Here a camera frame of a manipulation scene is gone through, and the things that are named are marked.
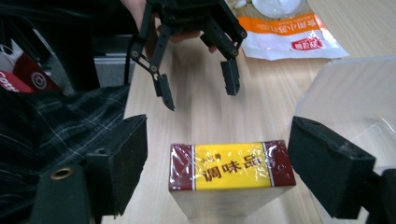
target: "yellow label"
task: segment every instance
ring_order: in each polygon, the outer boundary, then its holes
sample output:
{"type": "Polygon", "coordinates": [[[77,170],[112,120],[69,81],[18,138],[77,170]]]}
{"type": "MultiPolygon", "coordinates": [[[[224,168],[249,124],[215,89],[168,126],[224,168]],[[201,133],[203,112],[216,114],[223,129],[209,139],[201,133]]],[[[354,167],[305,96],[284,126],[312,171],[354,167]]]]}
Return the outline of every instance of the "yellow label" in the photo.
{"type": "Polygon", "coordinates": [[[196,189],[271,187],[262,143],[195,145],[196,189]]]}

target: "table surface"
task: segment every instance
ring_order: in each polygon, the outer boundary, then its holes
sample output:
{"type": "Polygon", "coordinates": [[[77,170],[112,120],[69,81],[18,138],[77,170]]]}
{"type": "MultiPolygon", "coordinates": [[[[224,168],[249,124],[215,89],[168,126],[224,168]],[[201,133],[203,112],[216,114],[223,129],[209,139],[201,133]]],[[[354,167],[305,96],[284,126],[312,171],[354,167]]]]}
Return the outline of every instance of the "table surface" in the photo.
{"type": "MultiPolygon", "coordinates": [[[[396,54],[396,2],[382,0],[310,0],[348,58],[396,54]]],[[[302,180],[297,186],[248,217],[188,220],[167,190],[172,143],[246,143],[289,141],[290,122],[300,96],[330,60],[265,61],[237,57],[241,90],[229,96],[219,62],[199,39],[169,44],[161,71],[168,74],[176,110],[155,95],[150,75],[137,66],[125,117],[148,117],[148,160],[122,217],[104,223],[323,223],[302,180]]]]}

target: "plastic bag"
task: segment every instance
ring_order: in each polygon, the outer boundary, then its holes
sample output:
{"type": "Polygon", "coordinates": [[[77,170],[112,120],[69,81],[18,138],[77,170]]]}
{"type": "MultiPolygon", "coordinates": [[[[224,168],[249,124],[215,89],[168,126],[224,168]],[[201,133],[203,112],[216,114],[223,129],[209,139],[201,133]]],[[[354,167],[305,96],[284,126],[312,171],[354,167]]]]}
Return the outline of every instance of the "plastic bag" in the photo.
{"type": "Polygon", "coordinates": [[[59,91],[50,79],[26,53],[0,45],[0,85],[8,91],[59,91]]]}
{"type": "Polygon", "coordinates": [[[247,38],[242,43],[247,57],[278,60],[348,56],[314,13],[280,21],[250,17],[238,20],[247,30],[247,38]]]}

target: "transparent container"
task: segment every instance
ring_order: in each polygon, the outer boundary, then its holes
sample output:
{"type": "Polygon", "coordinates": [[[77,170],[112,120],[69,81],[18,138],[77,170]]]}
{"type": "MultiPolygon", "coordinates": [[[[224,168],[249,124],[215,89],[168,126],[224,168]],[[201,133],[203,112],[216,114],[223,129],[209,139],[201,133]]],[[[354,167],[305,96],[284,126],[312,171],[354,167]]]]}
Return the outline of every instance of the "transparent container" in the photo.
{"type": "MultiPolygon", "coordinates": [[[[318,121],[376,157],[380,175],[396,167],[396,56],[338,60],[326,64],[300,98],[295,115],[318,121]]],[[[331,219],[324,223],[364,223],[331,219]]]]}

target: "seasoning box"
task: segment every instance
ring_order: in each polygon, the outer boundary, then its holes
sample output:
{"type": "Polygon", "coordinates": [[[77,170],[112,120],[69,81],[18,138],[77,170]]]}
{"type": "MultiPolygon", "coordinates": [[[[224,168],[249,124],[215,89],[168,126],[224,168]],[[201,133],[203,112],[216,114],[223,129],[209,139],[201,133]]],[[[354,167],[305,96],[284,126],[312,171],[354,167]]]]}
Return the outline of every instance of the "seasoning box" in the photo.
{"type": "Polygon", "coordinates": [[[295,185],[283,140],[171,146],[169,192],[188,218],[246,216],[295,185]]]}

